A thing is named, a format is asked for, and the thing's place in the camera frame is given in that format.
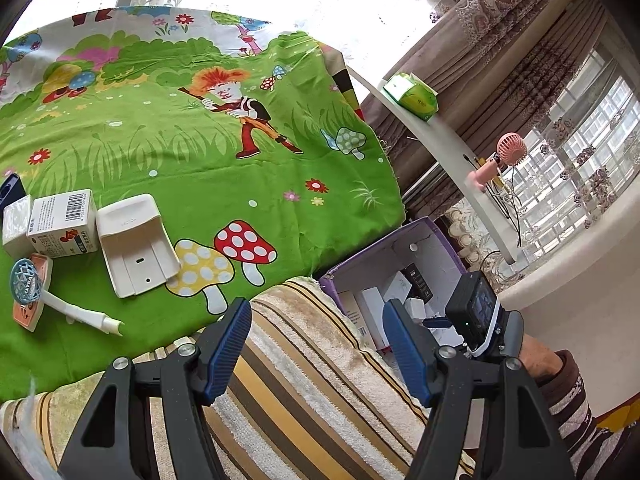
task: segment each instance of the brown patterned curtain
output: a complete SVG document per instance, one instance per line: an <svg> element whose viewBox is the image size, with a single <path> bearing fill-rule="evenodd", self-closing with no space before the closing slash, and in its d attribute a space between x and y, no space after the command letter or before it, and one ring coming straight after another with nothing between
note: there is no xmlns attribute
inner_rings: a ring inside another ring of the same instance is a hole
<svg viewBox="0 0 640 480"><path fill-rule="evenodd" d="M506 132L525 137L540 123L582 65L606 22L599 0L574 0L533 49L480 107L458 128L477 156L487 158ZM436 218L462 198L445 178L410 205L420 216Z"/></svg>
<svg viewBox="0 0 640 480"><path fill-rule="evenodd" d="M398 71L415 73L439 92L441 117L459 129L548 30L569 1L461 0L387 76ZM553 12L548 12L553 6L556 7ZM543 18L544 30L531 33ZM524 32L538 35L533 42L531 38L522 40ZM513 47L523 49L521 43L528 46L514 57ZM404 125L373 96L365 99L362 111L367 123L386 143L401 189L406 189L433 164L433 157L408 137Z"/></svg>

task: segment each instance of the striped sleeve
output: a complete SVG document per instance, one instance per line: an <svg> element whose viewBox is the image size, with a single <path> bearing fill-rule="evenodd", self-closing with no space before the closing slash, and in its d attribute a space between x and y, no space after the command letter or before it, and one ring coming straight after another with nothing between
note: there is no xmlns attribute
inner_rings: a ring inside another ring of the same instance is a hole
<svg viewBox="0 0 640 480"><path fill-rule="evenodd" d="M615 433L597 428L574 357L567 350L558 355L564 363L562 370L542 384L540 391L558 424L576 479L636 478L640 426L634 423Z"/></svg>

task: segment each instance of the camera screen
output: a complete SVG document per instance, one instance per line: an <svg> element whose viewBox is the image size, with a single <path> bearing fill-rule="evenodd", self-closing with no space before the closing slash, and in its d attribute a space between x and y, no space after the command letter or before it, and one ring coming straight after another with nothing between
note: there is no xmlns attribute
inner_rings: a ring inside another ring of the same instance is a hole
<svg viewBox="0 0 640 480"><path fill-rule="evenodd" d="M474 295L472 308L476 319L484 331L489 329L489 323L491 323L494 306L494 292L491 290L491 287L488 285L486 280L480 280L476 287L476 294Z"/></svg>

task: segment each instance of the pink mini fan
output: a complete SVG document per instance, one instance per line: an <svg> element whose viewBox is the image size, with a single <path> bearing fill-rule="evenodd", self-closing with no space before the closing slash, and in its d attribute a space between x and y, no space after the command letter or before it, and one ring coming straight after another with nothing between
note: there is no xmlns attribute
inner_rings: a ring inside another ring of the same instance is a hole
<svg viewBox="0 0 640 480"><path fill-rule="evenodd" d="M500 137L495 150L496 153L490 156L483 166L471 171L467 177L468 184L476 186L483 193L486 189L486 183L499 174L498 164L503 162L507 166L516 166L527 156L524 140L514 132Z"/></svg>

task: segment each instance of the barcode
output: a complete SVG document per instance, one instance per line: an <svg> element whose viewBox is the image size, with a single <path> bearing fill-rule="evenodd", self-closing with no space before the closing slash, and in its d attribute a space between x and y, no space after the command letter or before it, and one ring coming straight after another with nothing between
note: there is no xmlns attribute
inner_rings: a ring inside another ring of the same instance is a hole
<svg viewBox="0 0 640 480"><path fill-rule="evenodd" d="M77 195L70 195L69 200L66 203L65 221L79 220L82 218L82 199L84 193Z"/></svg>

